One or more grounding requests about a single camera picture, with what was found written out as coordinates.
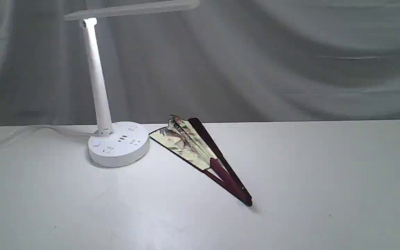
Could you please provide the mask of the painted folding paper fan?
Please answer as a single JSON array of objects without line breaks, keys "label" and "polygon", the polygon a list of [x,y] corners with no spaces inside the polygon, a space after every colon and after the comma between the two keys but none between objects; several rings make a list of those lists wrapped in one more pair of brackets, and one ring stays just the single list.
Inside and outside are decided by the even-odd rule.
[{"label": "painted folding paper fan", "polygon": [[253,206],[251,194],[200,119],[185,120],[171,115],[167,126],[149,133],[149,137],[208,176],[244,205]]}]

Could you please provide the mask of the grey backdrop curtain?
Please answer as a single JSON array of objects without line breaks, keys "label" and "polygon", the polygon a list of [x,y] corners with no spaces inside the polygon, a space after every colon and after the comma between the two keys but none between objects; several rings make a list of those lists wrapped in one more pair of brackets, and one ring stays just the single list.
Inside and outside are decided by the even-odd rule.
[{"label": "grey backdrop curtain", "polygon": [[[139,0],[0,0],[0,126],[95,124],[82,28]],[[98,19],[114,121],[400,120],[400,0],[202,0]]]}]

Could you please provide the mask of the white desk lamp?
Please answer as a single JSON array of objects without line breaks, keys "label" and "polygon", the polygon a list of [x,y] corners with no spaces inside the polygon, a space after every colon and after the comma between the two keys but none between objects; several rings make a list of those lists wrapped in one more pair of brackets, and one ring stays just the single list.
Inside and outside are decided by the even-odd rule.
[{"label": "white desk lamp", "polygon": [[143,158],[150,147],[149,135],[143,125],[112,122],[96,36],[98,19],[184,11],[198,5],[199,0],[163,0],[81,10],[64,16],[65,21],[78,21],[82,28],[98,127],[88,140],[89,155],[95,164],[106,168],[128,166]]}]

